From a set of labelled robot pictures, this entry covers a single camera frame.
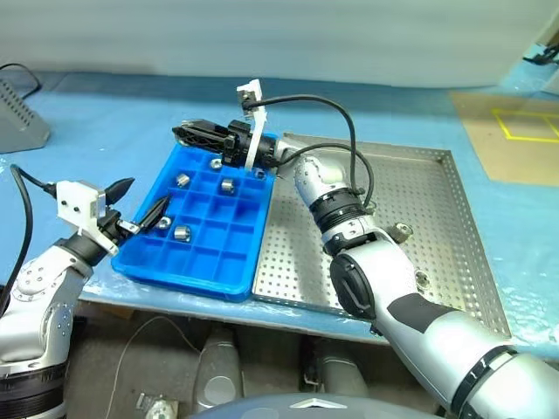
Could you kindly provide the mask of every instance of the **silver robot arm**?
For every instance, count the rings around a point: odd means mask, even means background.
[[[0,312],[0,418],[66,417],[64,379],[73,310],[93,267],[134,234],[159,220],[168,204],[160,199],[138,223],[120,219],[110,208],[134,179],[107,189],[84,182],[58,182],[58,215],[75,229],[25,264]]]
[[[375,226],[342,168],[301,157],[295,186],[334,258],[342,307],[370,321],[442,406],[460,419],[559,417],[559,372],[468,314],[424,299],[411,261]]]

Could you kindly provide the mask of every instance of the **metal sheet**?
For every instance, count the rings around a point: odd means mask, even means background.
[[[307,144],[333,139],[286,134]],[[414,235],[402,246],[424,271],[422,291],[433,302],[470,313],[498,333],[510,336],[480,236],[450,151],[359,143],[375,170],[373,201],[377,225],[409,224]],[[343,151],[320,151],[346,164]],[[359,164],[358,186],[367,175]],[[258,299],[347,315],[337,301],[322,252],[321,235],[298,197],[290,175],[273,189],[253,293]]]

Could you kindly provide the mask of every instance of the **white wall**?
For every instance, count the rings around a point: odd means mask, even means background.
[[[0,0],[0,58],[35,68],[499,81],[557,0]]]

